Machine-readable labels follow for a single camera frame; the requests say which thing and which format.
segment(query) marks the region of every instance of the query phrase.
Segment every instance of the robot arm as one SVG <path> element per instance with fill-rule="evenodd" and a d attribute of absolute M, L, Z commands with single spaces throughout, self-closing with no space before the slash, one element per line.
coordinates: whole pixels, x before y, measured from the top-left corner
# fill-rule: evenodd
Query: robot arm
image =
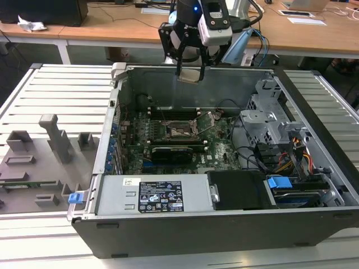
<path fill-rule="evenodd" d="M 181 74 L 182 63 L 194 62 L 200 56 L 198 81 L 203 80 L 205 66 L 220 62 L 232 44 L 232 34 L 240 33 L 261 19 L 262 12 L 253 0 L 239 1 L 252 3 L 259 11 L 258 18 L 249 21 L 230 16 L 225 0 L 178 0 L 174 24 L 164 22 L 159 28 L 165 56 L 177 61 L 177 76 Z M 219 49 L 210 55 L 210 46 L 219 46 Z"/>

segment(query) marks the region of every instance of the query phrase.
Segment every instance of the motherboard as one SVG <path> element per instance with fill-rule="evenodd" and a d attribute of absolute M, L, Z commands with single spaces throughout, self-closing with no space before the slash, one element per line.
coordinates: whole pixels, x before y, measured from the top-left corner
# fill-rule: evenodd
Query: motherboard
<path fill-rule="evenodd" d="M 124 174 L 204 174 L 238 170 L 240 162 L 231 139 L 231 118 L 202 112 L 194 119 L 154 119 L 128 113 L 122 121 Z"/>

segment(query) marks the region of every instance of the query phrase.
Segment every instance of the barcode sticker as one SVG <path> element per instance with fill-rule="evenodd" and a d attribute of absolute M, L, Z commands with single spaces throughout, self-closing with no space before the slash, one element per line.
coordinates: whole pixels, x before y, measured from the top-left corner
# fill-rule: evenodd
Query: barcode sticker
<path fill-rule="evenodd" d="M 141 178 L 124 178 L 123 185 L 124 186 L 138 186 L 140 185 Z"/>

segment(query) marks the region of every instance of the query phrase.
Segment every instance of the circuit board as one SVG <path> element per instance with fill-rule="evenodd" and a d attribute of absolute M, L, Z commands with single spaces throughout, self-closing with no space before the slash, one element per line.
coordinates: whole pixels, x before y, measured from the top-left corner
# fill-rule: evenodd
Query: circuit board
<path fill-rule="evenodd" d="M 153 165 L 148 156 L 148 138 L 151 126 L 155 120 L 151 120 L 145 113 L 137 113 L 127 122 L 126 140 L 123 140 L 127 151 L 127 165 L 125 174 L 204 174 L 209 170 L 238 170 L 240 162 L 236 159 L 234 150 L 229 140 L 229 121 L 220 118 L 214 122 L 212 128 L 198 135 L 200 140 L 207 140 L 205 152 L 194 152 L 192 162 L 185 165 Z"/>

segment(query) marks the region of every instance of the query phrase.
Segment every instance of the power supply label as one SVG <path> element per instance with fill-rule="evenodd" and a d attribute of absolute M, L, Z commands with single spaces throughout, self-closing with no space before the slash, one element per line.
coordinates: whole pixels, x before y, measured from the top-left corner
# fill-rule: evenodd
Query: power supply label
<path fill-rule="evenodd" d="M 140 182 L 139 211 L 141 213 L 184 210 L 180 181 Z"/>

